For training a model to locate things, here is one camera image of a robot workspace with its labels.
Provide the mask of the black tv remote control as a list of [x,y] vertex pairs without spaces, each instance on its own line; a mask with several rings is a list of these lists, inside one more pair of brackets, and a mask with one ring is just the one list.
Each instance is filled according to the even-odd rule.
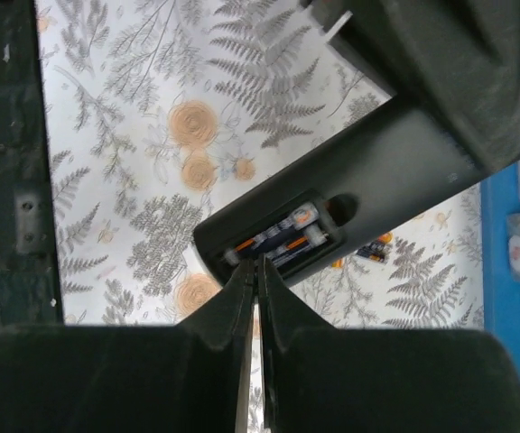
[[419,106],[400,97],[250,189],[194,230],[205,267],[226,282],[226,249],[311,202],[329,242],[288,270],[296,284],[484,178],[484,171]]

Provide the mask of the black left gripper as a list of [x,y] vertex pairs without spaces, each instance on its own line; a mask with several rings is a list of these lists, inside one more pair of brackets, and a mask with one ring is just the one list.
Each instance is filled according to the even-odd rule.
[[492,172],[520,159],[520,1],[307,1],[332,45]]

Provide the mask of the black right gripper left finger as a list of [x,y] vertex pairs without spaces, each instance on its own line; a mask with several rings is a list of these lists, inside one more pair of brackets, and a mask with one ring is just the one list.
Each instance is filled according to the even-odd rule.
[[255,265],[173,326],[0,332],[0,432],[244,432]]

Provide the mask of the dark silver AAA battery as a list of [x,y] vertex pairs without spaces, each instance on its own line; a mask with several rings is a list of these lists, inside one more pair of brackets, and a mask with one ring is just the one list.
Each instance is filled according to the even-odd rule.
[[292,236],[266,254],[266,257],[279,270],[285,271],[294,267],[308,255],[325,246],[330,240],[330,235],[317,224],[306,226],[299,234]]

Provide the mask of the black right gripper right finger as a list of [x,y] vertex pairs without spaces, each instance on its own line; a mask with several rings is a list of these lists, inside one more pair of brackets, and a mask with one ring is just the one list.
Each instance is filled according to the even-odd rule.
[[258,262],[273,432],[520,432],[520,378],[491,334],[337,328]]

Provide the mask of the dark blue AAA battery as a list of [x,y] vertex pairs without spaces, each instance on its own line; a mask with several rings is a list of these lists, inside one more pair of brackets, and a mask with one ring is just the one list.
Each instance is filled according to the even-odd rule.
[[231,266],[237,266],[241,260],[254,260],[260,254],[266,256],[283,242],[291,240],[293,235],[299,234],[304,227],[312,224],[319,226],[319,218],[320,213],[317,208],[311,202],[306,202],[277,223],[237,246],[226,249],[222,255],[222,261]]

